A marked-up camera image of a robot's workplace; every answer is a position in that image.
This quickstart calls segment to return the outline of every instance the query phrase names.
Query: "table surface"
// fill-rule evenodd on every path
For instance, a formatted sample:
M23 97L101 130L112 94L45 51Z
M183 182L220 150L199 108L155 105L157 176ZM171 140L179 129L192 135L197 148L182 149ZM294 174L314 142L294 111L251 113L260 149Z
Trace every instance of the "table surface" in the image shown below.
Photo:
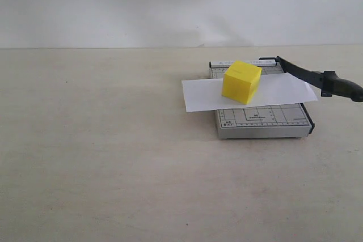
M0 241L363 241L363 103L302 139L186 113L213 60L282 56L363 84L363 46L0 50Z

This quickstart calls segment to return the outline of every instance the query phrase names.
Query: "yellow cube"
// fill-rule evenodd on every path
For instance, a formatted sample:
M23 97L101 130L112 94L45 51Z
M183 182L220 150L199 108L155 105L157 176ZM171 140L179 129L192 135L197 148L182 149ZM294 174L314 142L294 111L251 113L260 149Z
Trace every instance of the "yellow cube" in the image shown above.
M248 104L257 91L262 68L235 61L223 77L222 96Z

